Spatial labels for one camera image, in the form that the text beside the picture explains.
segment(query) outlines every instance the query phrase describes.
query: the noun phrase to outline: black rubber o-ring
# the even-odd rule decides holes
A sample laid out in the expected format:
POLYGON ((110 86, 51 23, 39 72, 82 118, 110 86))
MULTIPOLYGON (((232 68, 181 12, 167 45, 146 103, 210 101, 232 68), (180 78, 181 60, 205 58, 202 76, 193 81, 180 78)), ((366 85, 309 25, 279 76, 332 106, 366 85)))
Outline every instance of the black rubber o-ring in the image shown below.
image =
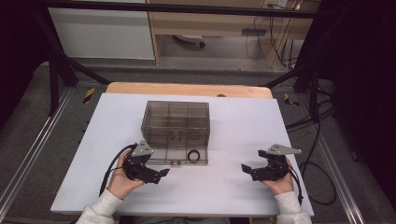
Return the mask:
POLYGON ((189 161, 191 161, 191 162, 197 162, 199 159, 201 158, 201 154, 199 154, 199 151, 197 151, 197 150, 191 150, 190 152, 189 152, 189 154, 187 154, 187 159, 189 159, 189 161), (190 158, 190 155, 191 155, 191 153, 193 153, 193 152, 195 152, 196 154, 198 154, 198 158, 195 160, 195 161, 192 161, 191 160, 191 158, 190 158))

